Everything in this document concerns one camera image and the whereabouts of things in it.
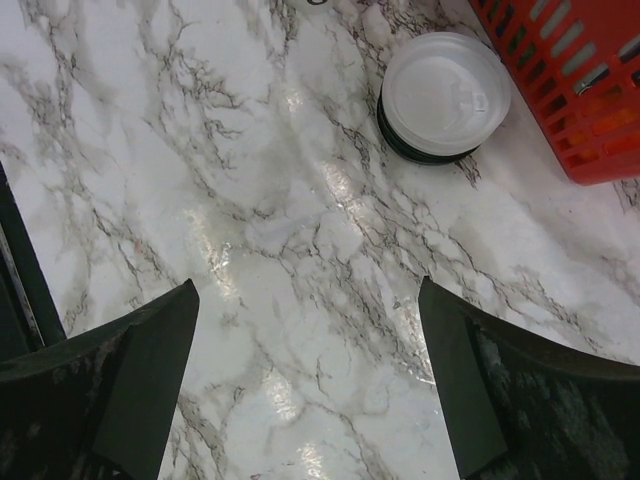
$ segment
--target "white marble tile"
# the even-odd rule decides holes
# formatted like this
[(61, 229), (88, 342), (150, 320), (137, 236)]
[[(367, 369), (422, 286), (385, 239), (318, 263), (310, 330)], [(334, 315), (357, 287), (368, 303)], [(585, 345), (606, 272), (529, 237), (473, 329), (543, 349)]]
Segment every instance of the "white marble tile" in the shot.
[(454, 479), (425, 274), (640, 363), (640, 187), (571, 184), (516, 94), (472, 158), (381, 143), (384, 67), (464, 0), (18, 0), (0, 158), (69, 335), (186, 278), (201, 310), (163, 479)]

